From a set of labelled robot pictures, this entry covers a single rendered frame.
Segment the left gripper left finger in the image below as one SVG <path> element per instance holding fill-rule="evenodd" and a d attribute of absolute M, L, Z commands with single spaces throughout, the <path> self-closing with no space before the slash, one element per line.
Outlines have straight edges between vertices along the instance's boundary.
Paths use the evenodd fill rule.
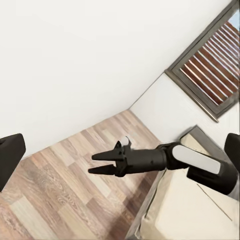
<path fill-rule="evenodd" d="M 23 134 L 0 138 L 0 193 L 26 153 Z"/>

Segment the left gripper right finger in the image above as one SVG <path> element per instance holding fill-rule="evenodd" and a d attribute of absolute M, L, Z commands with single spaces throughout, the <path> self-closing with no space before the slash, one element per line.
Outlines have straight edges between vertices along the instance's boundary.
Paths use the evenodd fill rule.
<path fill-rule="evenodd" d="M 224 146 L 224 152 L 240 172 L 240 134 L 230 132 Z"/>

